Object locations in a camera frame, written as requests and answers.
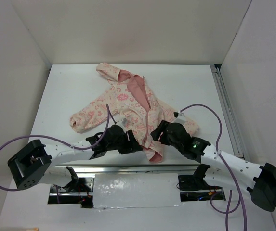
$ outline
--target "white enclosure wall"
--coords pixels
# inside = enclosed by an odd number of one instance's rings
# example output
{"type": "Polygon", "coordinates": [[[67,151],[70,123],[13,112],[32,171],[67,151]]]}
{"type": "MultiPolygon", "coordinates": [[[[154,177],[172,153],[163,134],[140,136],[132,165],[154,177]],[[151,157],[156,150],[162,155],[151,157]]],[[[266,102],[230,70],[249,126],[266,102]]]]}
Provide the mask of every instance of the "white enclosure wall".
{"type": "Polygon", "coordinates": [[[222,63],[250,0],[12,0],[53,64],[222,63]]]}
{"type": "MultiPolygon", "coordinates": [[[[47,68],[33,40],[8,1],[0,0],[0,145],[28,134],[47,80],[47,68]]],[[[0,183],[12,179],[7,160],[21,148],[17,142],[0,155],[0,183]]],[[[0,190],[0,213],[6,192],[0,190]]]]}
{"type": "Polygon", "coordinates": [[[276,0],[252,1],[222,75],[249,156],[276,166],[276,0]]]}

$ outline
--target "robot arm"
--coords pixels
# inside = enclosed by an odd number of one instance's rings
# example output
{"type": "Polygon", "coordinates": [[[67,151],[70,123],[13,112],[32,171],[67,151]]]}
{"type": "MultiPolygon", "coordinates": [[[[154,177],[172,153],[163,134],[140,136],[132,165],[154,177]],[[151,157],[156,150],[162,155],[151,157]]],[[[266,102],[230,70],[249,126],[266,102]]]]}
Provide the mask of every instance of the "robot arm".
{"type": "MultiPolygon", "coordinates": [[[[194,173],[195,180],[200,181],[201,185],[206,183],[235,190],[234,181],[219,157],[220,154],[236,176],[241,191],[251,197],[258,207],[267,211],[275,209],[276,168],[273,165],[266,163],[265,166],[261,166],[221,150],[217,151],[208,141],[191,137],[186,132],[182,125],[185,122],[183,113],[176,113],[175,117],[173,123],[161,121],[151,132],[151,136],[164,145],[174,146],[186,158],[201,163],[194,173]]],[[[70,192],[80,183],[76,173],[70,167],[65,169],[54,166],[70,161],[98,158],[110,150],[118,150],[121,154],[142,150],[132,131],[125,132],[122,124],[112,125],[92,151],[86,150],[85,147],[97,143],[101,135],[102,133],[97,133],[70,147],[45,145],[40,140],[31,141],[8,161],[17,188],[24,190],[38,183],[66,184],[62,188],[70,192]]]]}
{"type": "Polygon", "coordinates": [[[87,149],[97,143],[101,135],[102,133],[97,133],[70,147],[63,144],[43,144],[40,140],[31,141],[8,160],[17,188],[24,190],[38,183],[65,185],[70,179],[70,185],[77,184],[78,177],[71,168],[54,166],[98,158],[111,150],[118,150],[121,154],[142,150],[132,130],[125,132],[121,122],[109,127],[100,142],[91,150],[87,149]]]}
{"type": "Polygon", "coordinates": [[[242,192],[247,194],[258,207],[273,211],[276,206],[276,168],[266,163],[264,166],[250,163],[228,154],[206,140],[191,137],[183,127],[183,113],[175,113],[173,123],[162,120],[151,132],[155,141],[174,146],[183,156],[201,163],[194,176],[210,186],[221,186],[235,190],[235,183],[219,154],[230,166],[239,182],[242,192]]]}

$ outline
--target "white perforated plate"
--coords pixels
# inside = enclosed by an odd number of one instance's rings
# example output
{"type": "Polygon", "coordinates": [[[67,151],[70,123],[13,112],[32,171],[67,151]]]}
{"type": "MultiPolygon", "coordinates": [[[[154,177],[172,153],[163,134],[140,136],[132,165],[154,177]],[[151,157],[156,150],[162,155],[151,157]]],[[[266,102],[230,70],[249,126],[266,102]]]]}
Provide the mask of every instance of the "white perforated plate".
{"type": "Polygon", "coordinates": [[[95,175],[95,208],[181,205],[177,173],[95,175]]]}

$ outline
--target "white table surface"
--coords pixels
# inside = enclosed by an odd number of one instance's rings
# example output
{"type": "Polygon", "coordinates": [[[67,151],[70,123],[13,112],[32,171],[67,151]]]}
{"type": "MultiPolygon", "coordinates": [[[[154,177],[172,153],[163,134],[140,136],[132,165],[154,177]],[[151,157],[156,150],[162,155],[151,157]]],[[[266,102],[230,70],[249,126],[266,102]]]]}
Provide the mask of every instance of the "white table surface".
{"type": "MultiPolygon", "coordinates": [[[[155,95],[179,110],[193,103],[214,109],[224,121],[219,97],[208,65],[117,65],[144,75],[155,95]]],[[[44,134],[75,142],[102,131],[104,124],[84,133],[69,126],[70,116],[99,96],[109,83],[96,72],[96,65],[53,65],[34,122],[32,134],[44,134]]],[[[219,126],[211,112],[191,108],[185,112],[200,125],[200,136],[215,143],[219,126]]],[[[233,153],[227,128],[219,147],[233,153]]],[[[108,152],[87,164],[148,164],[143,153],[121,156],[108,152]]],[[[169,148],[162,164],[193,163],[169,148]]],[[[79,205],[48,205],[49,185],[36,185],[22,192],[8,192],[0,216],[0,231],[8,228],[38,227],[40,231],[80,230],[158,230],[175,228],[192,231],[224,230],[224,215],[215,212],[208,201],[188,202],[179,207],[131,209],[81,209],[79,205]]],[[[217,201],[223,209],[225,201],[217,201]]],[[[246,201],[248,230],[275,231],[271,214],[246,201]]],[[[242,230],[241,209],[230,216],[231,230],[242,230]]]]}
{"type": "MultiPolygon", "coordinates": [[[[223,121],[223,134],[219,147],[233,153],[232,144],[208,65],[117,65],[146,78],[155,95],[176,110],[193,103],[202,103],[215,110],[223,121]]],[[[37,112],[32,134],[45,134],[68,142],[77,142],[103,131],[105,122],[83,134],[76,133],[69,125],[71,115],[88,105],[110,84],[96,72],[96,65],[53,65],[37,112]]],[[[200,125],[195,135],[215,143],[219,124],[207,109],[194,107],[184,112],[200,125]]],[[[165,147],[161,164],[196,164],[183,157],[173,147],[165,147]]],[[[149,164],[143,152],[120,155],[108,152],[104,157],[72,164],[149,164]]]]}

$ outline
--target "sleeve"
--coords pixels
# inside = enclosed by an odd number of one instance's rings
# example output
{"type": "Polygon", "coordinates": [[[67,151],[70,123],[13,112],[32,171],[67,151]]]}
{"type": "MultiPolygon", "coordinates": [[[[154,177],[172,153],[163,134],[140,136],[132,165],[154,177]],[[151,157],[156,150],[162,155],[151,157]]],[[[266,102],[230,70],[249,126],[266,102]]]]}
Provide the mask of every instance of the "sleeve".
{"type": "MultiPolygon", "coordinates": [[[[160,99],[157,99],[157,101],[163,110],[165,120],[168,122],[173,122],[175,119],[173,113],[176,112],[177,110],[167,105],[165,102],[161,101],[160,99]]],[[[191,136],[199,130],[199,125],[188,117],[186,117],[186,122],[184,124],[184,127],[191,136]]]]}
{"type": "Polygon", "coordinates": [[[111,114],[117,112],[117,100],[114,88],[114,86],[111,86],[110,89],[106,90],[96,100],[71,116],[70,126],[74,131],[82,133],[106,121],[108,117],[106,104],[109,105],[111,114]]]}

